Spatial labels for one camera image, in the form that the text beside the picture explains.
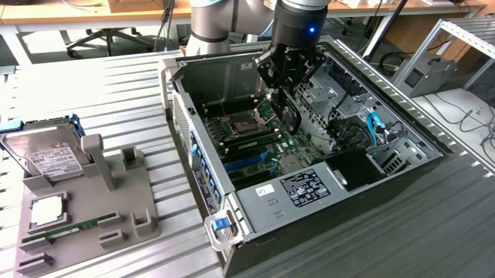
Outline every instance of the label sticker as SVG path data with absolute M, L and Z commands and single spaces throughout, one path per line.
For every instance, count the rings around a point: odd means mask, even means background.
M 83 170 L 71 147 L 28 153 L 27 157 L 38 168 L 38 171 L 46 177 L 54 177 Z
M 246 63 L 246 64 L 242 64 L 240 65 L 240 70 L 243 71 L 243 70 L 248 70 L 250 68 L 252 68 L 254 67 L 254 64 L 252 63 Z
M 275 192 L 275 189 L 271 184 L 263 185 L 256 188 L 258 197 L 262 197 L 270 193 Z
M 280 182 L 296 207 L 303 207 L 331 194 L 312 169 Z

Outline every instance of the blue cable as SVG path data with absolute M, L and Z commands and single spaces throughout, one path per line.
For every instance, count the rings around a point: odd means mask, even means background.
M 381 121 L 381 118 L 378 117 L 377 112 L 371 112 L 369 114 L 366 121 L 367 121 L 369 129 L 370 129 L 370 133 L 373 137 L 373 142 L 375 143 L 375 146 L 378 146 L 377 134 L 375 134 L 375 130 L 373 129 L 373 123 L 375 123 L 377 126 L 381 126 L 383 128 L 386 128 L 386 124 Z

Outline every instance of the blue pcie slot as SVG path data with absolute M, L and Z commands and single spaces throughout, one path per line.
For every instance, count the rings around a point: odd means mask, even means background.
M 242 160 L 242 161 L 238 161 L 232 164 L 228 164 L 226 166 L 226 171 L 231 171 L 231 170 L 239 169 L 244 166 L 248 166 L 248 165 L 263 162 L 264 159 L 266 159 L 267 154 L 268 154 L 268 151 L 266 153 L 262 153 L 260 155 L 254 156 L 252 158 L 248 158 L 246 160 Z

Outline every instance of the blue latch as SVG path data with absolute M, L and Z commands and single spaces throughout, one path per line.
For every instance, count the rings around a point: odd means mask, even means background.
M 196 154 L 198 154 L 198 144 L 194 144 L 191 148 L 191 155 L 196 155 Z
M 222 196 L 220 196 L 220 192 L 218 191 L 218 189 L 215 189 L 215 198 L 216 198 L 216 202 L 219 203 L 222 200 Z
M 78 130 L 79 135 L 84 136 L 86 132 L 84 132 L 83 127 L 80 126 L 80 119 L 79 119 L 78 115 L 71 114 L 70 119 L 72 121 L 72 124 L 76 126 L 76 130 Z
M 10 120 L 7 123 L 0 123 L 0 133 L 20 130 L 22 127 L 22 120 Z
M 228 217 L 223 217 L 214 221 L 211 224 L 211 227 L 214 228 L 214 231 L 218 232 L 219 230 L 227 229 L 231 226 L 231 222 Z
M 373 124 L 375 124 L 375 126 L 381 126 L 382 128 L 386 128 L 386 124 L 381 121 L 381 118 L 378 117 L 377 112 L 371 112 L 369 114 L 366 120 L 367 120 L 369 130 L 370 130 L 371 137 L 373 137 L 373 142 L 374 142 L 375 146 L 378 146 L 377 134 L 375 134 L 375 130 L 373 128 Z

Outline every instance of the gray plastic holder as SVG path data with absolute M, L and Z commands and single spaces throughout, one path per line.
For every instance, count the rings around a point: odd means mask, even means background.
M 43 238 L 36 239 L 31 242 L 23 243 L 22 245 L 19 245 L 19 248 L 24 252 L 32 253 L 35 251 L 43 250 L 44 248 L 47 248 L 51 245 L 52 245 L 52 243 L 50 242 L 50 240 L 46 237 L 43 237 Z
M 127 239 L 122 229 L 116 229 L 108 233 L 99 235 L 99 243 L 103 248 L 110 248 L 124 243 Z
M 30 273 L 50 269 L 51 266 L 52 257 L 50 257 L 46 253 L 42 253 L 19 262 L 18 272 L 27 275 Z
M 24 178 L 23 183 L 32 192 L 54 187 L 51 181 L 42 175 Z
M 82 175 L 56 182 L 48 182 L 43 176 L 24 179 L 15 278 L 44 276 L 160 234 L 143 152 L 124 148 L 119 154 L 104 157 L 99 134 L 82 138 L 82 149 L 95 162 L 82 167 Z M 66 200 L 63 223 L 60 217 L 35 231 L 30 225 L 32 201 L 60 193 Z M 88 222 L 111 213 L 115 215 L 110 218 Z M 75 231 L 75 224 L 83 223 Z M 56 237 L 42 234 L 55 230 L 60 231 Z M 43 237 L 26 242 L 36 235 Z
M 156 227 L 156 220 L 151 217 L 148 210 L 146 210 L 146 215 L 146 218 L 136 218 L 135 214 L 131 213 L 131 223 L 136 237 L 150 234 Z
M 115 213 L 114 217 L 103 219 L 99 222 L 96 222 L 102 229 L 108 228 L 110 226 L 114 226 L 124 221 L 124 217 L 122 216 L 120 212 L 115 211 L 114 213 Z

